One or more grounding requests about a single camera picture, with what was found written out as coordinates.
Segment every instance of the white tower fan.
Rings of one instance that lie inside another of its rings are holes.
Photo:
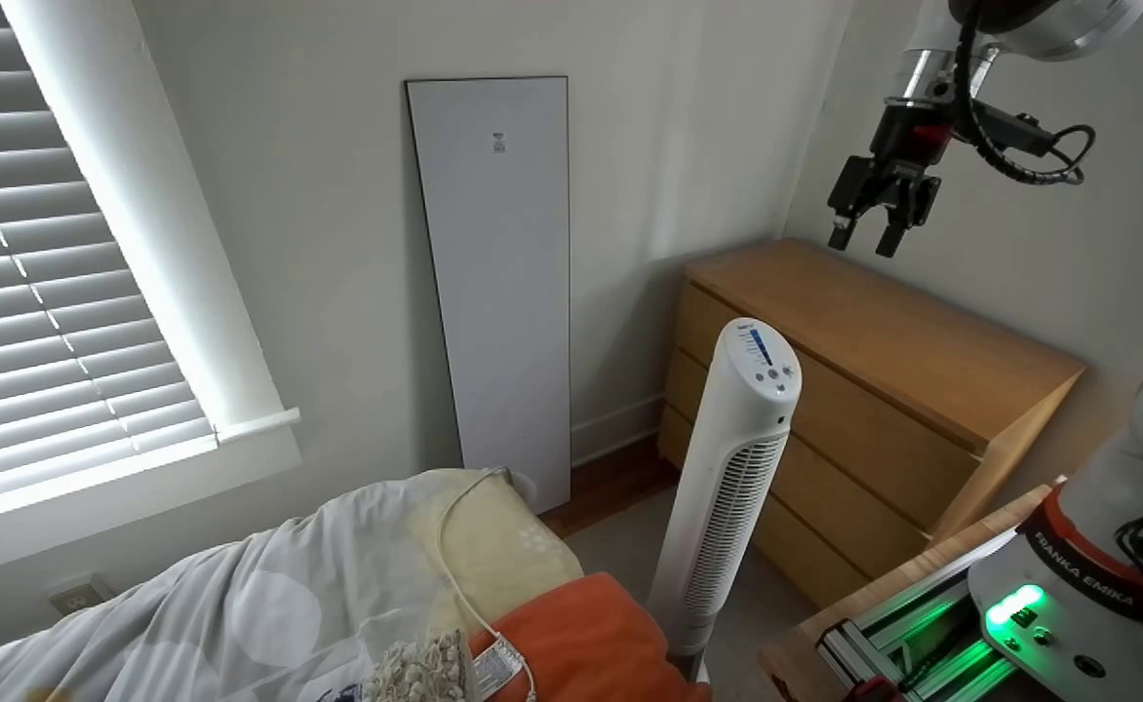
[[[688,679],[705,679],[703,653],[758,531],[799,386],[783,337],[745,315],[721,329],[649,598]]]

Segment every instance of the pillow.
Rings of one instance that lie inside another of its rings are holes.
[[[496,628],[522,653],[546,702],[711,700],[705,685],[689,685],[663,661],[659,626],[610,575],[550,589]],[[509,679],[496,700],[522,702],[525,675]]]

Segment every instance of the tall white panel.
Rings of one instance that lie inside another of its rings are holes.
[[[465,463],[571,501],[571,82],[405,82]]]

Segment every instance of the wooden dresser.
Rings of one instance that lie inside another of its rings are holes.
[[[783,238],[688,272],[659,423],[671,463],[684,463],[719,329],[732,315],[770,321],[803,362],[794,436],[751,546],[816,606],[979,519],[1083,372]]]

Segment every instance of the window sill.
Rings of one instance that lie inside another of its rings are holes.
[[[287,427],[0,516],[0,566],[183,509],[300,463]]]

